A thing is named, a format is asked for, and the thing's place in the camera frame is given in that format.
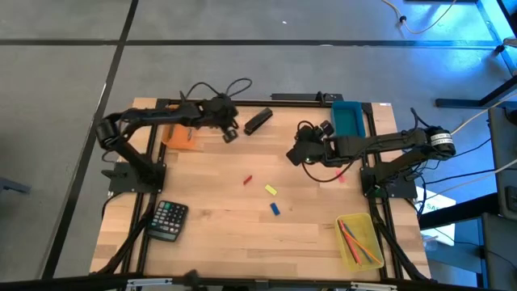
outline teal bin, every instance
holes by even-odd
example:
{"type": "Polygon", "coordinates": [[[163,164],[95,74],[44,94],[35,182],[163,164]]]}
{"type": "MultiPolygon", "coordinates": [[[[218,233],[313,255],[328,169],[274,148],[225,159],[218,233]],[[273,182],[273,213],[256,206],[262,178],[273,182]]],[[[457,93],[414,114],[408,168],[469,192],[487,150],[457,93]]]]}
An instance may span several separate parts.
{"type": "Polygon", "coordinates": [[[336,135],[366,137],[360,102],[334,101],[330,115],[336,135]]]}

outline calculator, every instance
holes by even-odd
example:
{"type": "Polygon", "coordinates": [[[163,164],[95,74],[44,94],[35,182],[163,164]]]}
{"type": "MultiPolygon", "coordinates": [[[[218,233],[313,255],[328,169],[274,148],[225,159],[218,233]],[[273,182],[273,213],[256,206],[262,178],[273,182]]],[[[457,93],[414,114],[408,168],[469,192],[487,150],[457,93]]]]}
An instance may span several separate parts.
{"type": "Polygon", "coordinates": [[[176,241],[185,223],[187,212],[186,205],[160,201],[147,228],[147,235],[167,242],[176,241]]]}

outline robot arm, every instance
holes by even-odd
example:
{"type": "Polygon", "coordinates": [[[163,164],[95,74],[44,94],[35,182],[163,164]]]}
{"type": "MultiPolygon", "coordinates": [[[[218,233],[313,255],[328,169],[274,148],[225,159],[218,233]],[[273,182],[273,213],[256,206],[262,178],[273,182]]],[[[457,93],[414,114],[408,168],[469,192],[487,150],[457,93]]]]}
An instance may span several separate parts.
{"type": "Polygon", "coordinates": [[[375,137],[330,137],[333,132],[328,121],[323,122],[320,127],[303,126],[296,133],[296,143],[287,152],[287,157],[294,166],[320,162],[325,167],[341,167],[365,154],[411,149],[392,162],[381,162],[372,168],[375,182],[383,183],[426,160],[443,161],[456,154],[449,132],[436,126],[375,137]]]}
{"type": "MultiPolygon", "coordinates": [[[[234,119],[237,114],[237,109],[230,97],[219,94],[210,100],[185,101],[175,109],[131,108],[125,112],[113,113],[100,121],[95,133],[101,148],[115,151],[128,161],[136,174],[138,183],[160,188],[157,186],[163,183],[164,169],[153,164],[149,157],[138,153],[128,142],[137,129],[160,124],[181,124],[195,128],[216,127],[221,129],[223,139],[228,143],[237,138],[235,129],[238,128],[238,124],[234,119]],[[121,122],[127,123],[124,129],[118,125],[121,122]]],[[[117,170],[103,173],[110,179],[120,176],[117,170]]],[[[124,171],[122,175],[128,176],[127,173],[124,171]]]]}

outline yellow plastic tray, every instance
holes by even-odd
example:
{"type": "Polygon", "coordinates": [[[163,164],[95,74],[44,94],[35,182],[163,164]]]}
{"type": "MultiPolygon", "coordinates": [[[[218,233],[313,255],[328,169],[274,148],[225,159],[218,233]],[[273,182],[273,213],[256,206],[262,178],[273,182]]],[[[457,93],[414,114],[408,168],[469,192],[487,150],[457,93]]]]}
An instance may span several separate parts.
{"type": "Polygon", "coordinates": [[[375,230],[373,229],[372,218],[368,213],[341,215],[336,218],[336,221],[334,222],[334,228],[336,230],[336,236],[338,238],[339,250],[341,251],[343,264],[350,271],[367,271],[376,268],[382,268],[385,265],[385,259],[380,252],[377,236],[375,235],[375,230]],[[355,242],[352,242],[355,250],[357,251],[359,259],[361,260],[361,265],[355,262],[354,257],[350,252],[350,248],[347,245],[347,241],[341,233],[341,228],[338,223],[339,220],[343,221],[348,226],[352,234],[355,236],[355,240],[367,248],[382,264],[377,263],[374,259],[372,259],[372,262],[370,263],[364,253],[361,251],[361,248],[355,242]]]}

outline concrete floor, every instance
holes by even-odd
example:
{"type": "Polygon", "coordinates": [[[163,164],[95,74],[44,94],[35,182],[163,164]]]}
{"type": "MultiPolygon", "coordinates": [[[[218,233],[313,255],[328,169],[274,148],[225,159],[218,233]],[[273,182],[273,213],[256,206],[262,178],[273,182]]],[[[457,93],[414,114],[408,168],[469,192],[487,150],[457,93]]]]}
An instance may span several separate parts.
{"type": "MultiPolygon", "coordinates": [[[[0,39],[118,39],[130,2],[4,0],[0,39]]],[[[447,7],[394,2],[414,29],[425,27],[447,7]]],[[[148,0],[139,4],[129,39],[491,40],[472,4],[453,7],[436,28],[418,36],[401,32],[396,22],[380,0],[148,0]]],[[[29,195],[0,194],[0,281],[37,276],[114,49],[0,46],[0,176],[32,186],[29,195]]],[[[135,97],[177,98],[179,90],[194,82],[224,88],[240,77],[254,80],[239,95],[243,99],[267,99],[275,92],[339,92],[349,100],[392,103],[399,129],[412,126],[410,107],[426,122],[454,129],[476,111],[436,108],[434,99],[478,99],[511,75],[500,56],[481,49],[126,47],[106,113],[124,110],[135,97]]],[[[211,96],[202,90],[196,94],[211,96]]],[[[455,135],[458,151],[490,136],[485,121],[486,116],[480,117],[455,135]]],[[[109,167],[101,163],[101,153],[96,146],[57,276],[88,272],[108,185],[100,174],[109,167]]],[[[435,180],[493,166],[486,145],[443,162],[424,177],[435,180]]],[[[435,184],[430,190],[440,192],[462,181],[435,184]]],[[[494,180],[486,179],[447,196],[461,202],[494,189],[494,180]]],[[[475,231],[475,225],[457,227],[456,237],[475,238],[475,231]]]]}

